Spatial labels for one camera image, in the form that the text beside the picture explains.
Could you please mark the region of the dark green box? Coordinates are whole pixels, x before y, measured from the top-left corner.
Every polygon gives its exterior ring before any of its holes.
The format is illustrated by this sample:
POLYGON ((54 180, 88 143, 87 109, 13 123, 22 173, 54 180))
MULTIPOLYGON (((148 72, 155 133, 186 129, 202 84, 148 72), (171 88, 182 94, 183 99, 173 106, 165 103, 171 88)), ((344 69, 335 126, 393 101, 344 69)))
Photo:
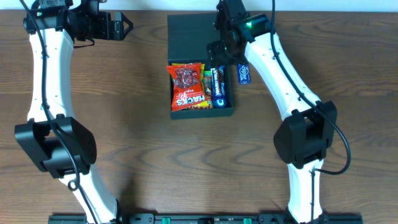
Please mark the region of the dark green box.
MULTIPOLYGON (((210 67, 208 44, 220 40, 220 32, 214 28, 215 12, 199 14, 175 14, 167 16, 168 64, 201 62, 210 67)), ((231 116, 234 113, 233 86, 229 67, 224 68, 224 88, 227 107, 209 110, 171 111, 171 119, 212 118, 231 116)))

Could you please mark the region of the purple Dairy Milk bar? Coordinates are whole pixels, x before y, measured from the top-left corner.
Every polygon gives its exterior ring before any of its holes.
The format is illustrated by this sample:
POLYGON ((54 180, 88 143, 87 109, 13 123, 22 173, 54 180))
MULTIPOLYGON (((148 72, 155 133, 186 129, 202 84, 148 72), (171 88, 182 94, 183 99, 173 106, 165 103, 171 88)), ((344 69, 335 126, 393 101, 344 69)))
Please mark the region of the purple Dairy Milk bar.
POLYGON ((221 89, 220 75, 217 68, 211 69, 211 77, 212 77, 213 94, 215 97, 221 98, 223 96, 223 93, 221 89))

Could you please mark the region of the blue Oreo cookie pack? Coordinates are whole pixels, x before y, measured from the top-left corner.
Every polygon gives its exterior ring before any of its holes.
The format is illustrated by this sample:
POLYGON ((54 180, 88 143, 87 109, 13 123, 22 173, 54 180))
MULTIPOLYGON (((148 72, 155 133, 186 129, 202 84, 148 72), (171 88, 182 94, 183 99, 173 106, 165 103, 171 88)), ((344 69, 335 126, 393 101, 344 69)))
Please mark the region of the blue Oreo cookie pack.
POLYGON ((228 105, 224 89, 224 65, 212 68, 212 94, 213 106, 215 108, 225 108, 228 105))

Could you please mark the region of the small blue Eclipse pack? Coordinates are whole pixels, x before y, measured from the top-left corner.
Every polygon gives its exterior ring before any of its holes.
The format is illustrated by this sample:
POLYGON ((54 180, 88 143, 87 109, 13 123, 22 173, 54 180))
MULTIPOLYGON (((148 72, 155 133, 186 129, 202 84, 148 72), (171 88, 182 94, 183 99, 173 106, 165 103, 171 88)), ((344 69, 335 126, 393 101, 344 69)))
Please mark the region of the small blue Eclipse pack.
POLYGON ((246 64, 237 64, 238 81, 241 85, 248 85, 251 83, 251 75, 249 66, 246 64))

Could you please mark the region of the green Haribo gummy bag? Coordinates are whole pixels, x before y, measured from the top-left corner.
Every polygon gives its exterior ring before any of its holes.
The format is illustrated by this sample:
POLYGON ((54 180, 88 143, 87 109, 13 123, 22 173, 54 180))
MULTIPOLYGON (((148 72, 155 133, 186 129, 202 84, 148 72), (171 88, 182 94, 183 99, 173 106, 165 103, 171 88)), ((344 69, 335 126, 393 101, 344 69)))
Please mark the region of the green Haribo gummy bag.
POLYGON ((203 91, 205 92, 206 101, 203 101, 199 104, 190 106, 187 108, 187 110, 210 110, 210 109, 213 109, 211 72, 210 71, 202 71, 201 72, 201 81, 202 81, 202 85, 203 85, 203 91))

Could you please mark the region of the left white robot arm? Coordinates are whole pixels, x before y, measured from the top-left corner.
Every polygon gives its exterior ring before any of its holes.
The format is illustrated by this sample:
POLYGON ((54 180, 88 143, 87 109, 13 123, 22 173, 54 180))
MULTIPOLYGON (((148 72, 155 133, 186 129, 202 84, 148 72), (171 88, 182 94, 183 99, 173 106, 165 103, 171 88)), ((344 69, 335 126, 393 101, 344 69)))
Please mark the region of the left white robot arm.
POLYGON ((75 49, 95 40, 123 40, 132 22, 122 13, 100 10, 100 0, 35 1, 25 6, 24 29, 32 47, 33 93, 27 121, 16 125, 17 143, 41 172, 63 183, 84 209, 80 218, 60 223, 128 223, 118 200, 95 165, 93 134, 75 118, 70 65, 75 49))

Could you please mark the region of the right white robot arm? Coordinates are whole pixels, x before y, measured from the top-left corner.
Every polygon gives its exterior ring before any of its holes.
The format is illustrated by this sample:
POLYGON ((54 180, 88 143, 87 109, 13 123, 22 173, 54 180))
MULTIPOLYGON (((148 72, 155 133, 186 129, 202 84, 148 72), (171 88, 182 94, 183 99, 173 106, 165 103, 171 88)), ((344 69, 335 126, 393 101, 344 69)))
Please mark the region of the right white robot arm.
POLYGON ((278 107, 282 124, 274 146, 289 171, 288 211, 295 223, 321 218, 320 176, 326 150, 333 140, 336 108, 322 103, 298 75, 281 46, 273 19, 255 16, 242 1, 220 1, 215 29, 220 40, 208 46, 216 64, 249 63, 260 74, 278 107))

